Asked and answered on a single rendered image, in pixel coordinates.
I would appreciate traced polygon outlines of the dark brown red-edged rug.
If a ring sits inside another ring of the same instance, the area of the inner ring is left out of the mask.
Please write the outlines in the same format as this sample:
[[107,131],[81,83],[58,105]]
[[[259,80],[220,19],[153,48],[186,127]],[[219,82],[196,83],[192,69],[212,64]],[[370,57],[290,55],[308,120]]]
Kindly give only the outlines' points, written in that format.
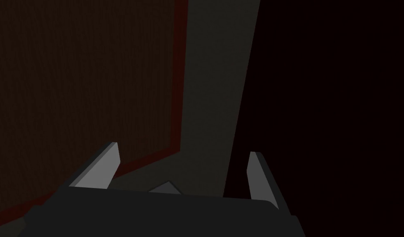
[[180,150],[189,0],[0,0],[0,226],[100,147],[114,177]]

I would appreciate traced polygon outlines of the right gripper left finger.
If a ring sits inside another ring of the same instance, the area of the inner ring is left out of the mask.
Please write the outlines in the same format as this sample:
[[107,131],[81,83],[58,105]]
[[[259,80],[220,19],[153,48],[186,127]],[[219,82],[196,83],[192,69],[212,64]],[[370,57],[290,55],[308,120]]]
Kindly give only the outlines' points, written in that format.
[[107,189],[119,165],[118,143],[108,142],[86,160],[59,188]]

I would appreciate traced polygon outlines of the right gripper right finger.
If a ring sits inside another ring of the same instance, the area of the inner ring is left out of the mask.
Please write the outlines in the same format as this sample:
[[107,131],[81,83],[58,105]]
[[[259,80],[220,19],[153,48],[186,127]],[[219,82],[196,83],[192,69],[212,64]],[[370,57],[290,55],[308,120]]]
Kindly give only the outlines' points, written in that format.
[[290,210],[261,152],[250,152],[246,175],[251,199],[272,203],[283,214]]

